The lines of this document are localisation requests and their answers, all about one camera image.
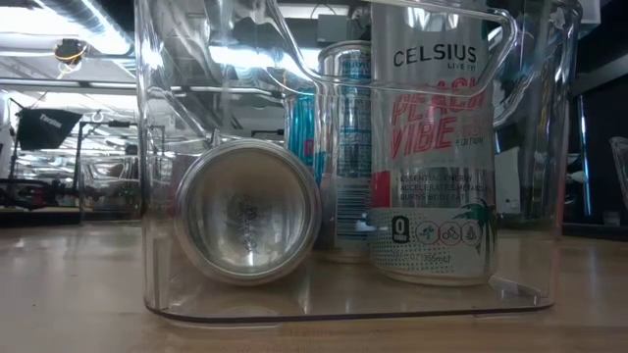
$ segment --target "can bottom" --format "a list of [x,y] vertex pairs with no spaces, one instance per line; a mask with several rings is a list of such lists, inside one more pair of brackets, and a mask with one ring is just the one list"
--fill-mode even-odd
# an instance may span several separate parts
[[343,250],[319,251],[320,257],[342,264],[368,264],[368,252],[347,252]]
[[443,275],[416,274],[404,271],[394,271],[376,266],[376,268],[385,276],[417,284],[440,285],[440,286],[470,286],[485,284],[492,275],[482,277],[454,277]]

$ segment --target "celsius logo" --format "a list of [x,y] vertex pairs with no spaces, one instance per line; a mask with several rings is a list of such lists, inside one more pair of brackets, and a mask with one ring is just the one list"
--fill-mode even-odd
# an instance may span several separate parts
[[59,123],[58,121],[56,121],[56,120],[54,120],[52,118],[46,117],[45,114],[42,114],[41,117],[39,117],[39,119],[41,121],[44,121],[44,122],[46,122],[46,123],[56,127],[56,128],[61,128],[61,123]]
[[475,63],[475,47],[461,44],[436,44],[433,47],[419,46],[399,50],[392,62],[396,67],[432,60],[458,60]]

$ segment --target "silver can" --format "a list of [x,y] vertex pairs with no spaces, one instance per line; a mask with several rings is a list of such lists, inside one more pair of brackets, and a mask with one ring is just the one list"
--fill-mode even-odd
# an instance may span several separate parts
[[[483,6],[481,1],[467,5]],[[373,4],[373,79],[473,86],[489,61],[482,21]],[[373,99],[372,261],[401,280],[468,285],[496,270],[492,93],[378,90]]]
[[[326,76],[371,77],[371,45],[346,41],[319,54]],[[323,223],[317,248],[339,262],[368,261],[367,214],[371,182],[371,100],[368,88],[342,86],[317,98],[315,166]]]
[[321,222],[311,172],[268,141],[232,140],[201,155],[177,193],[177,237],[206,276],[252,285],[290,273]]

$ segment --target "palm tree graphic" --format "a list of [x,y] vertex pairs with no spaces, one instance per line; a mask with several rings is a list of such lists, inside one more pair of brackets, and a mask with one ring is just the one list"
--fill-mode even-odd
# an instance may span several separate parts
[[[464,213],[455,216],[455,219],[475,220],[478,222],[480,233],[485,239],[485,261],[484,271],[488,272],[491,268],[491,250],[495,251],[497,244],[497,215],[495,205],[489,205],[483,199],[478,199],[479,203],[471,203],[462,206],[466,209]],[[480,255],[482,251],[482,240],[476,245],[475,250]]]

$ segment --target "softbox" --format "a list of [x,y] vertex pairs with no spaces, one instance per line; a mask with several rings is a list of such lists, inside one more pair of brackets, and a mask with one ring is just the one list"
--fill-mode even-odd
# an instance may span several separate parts
[[59,148],[82,114],[60,109],[22,109],[18,141],[25,151]]

